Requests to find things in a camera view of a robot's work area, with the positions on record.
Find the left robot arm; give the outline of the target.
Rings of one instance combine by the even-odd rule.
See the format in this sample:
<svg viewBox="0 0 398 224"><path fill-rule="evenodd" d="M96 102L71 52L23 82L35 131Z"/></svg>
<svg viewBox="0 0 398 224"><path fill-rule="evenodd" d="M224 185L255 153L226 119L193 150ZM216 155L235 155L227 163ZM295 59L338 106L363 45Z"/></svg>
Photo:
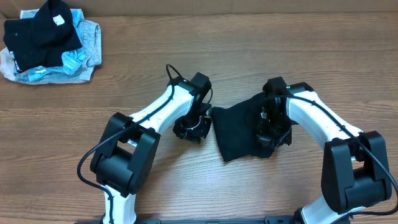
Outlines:
<svg viewBox="0 0 398 224"><path fill-rule="evenodd" d="M105 194L106 211L100 223L135 223L135 196L152 168L161 134L169 127L180 139L195 143L208 135L211 119L209 79L174 78L166 92L144 110L109 119L91 153L90 170Z"/></svg>

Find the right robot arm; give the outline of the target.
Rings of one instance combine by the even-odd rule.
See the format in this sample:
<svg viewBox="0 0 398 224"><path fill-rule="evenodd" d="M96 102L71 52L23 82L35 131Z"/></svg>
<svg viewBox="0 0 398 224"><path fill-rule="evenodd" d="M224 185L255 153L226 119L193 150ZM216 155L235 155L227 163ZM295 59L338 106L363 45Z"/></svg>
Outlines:
<svg viewBox="0 0 398 224"><path fill-rule="evenodd" d="M292 142L292 125L301 125L323 149L321 196L293 215L268 216L265 223L350 223L356 215L387 216L370 207L397 193L389 172L386 143L377 132L363 132L327 107L307 83L287 85L279 77L262 88L260 132L263 148Z"/></svg>

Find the black t-shirt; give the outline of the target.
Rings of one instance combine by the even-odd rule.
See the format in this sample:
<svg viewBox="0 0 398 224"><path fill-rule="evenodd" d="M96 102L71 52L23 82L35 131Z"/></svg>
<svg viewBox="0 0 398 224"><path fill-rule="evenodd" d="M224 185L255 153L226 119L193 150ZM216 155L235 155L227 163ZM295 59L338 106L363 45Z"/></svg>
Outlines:
<svg viewBox="0 0 398 224"><path fill-rule="evenodd" d="M264 102L264 94L258 93L230 108L212 108L216 141L225 162L244 156L258 157L256 125Z"/></svg>

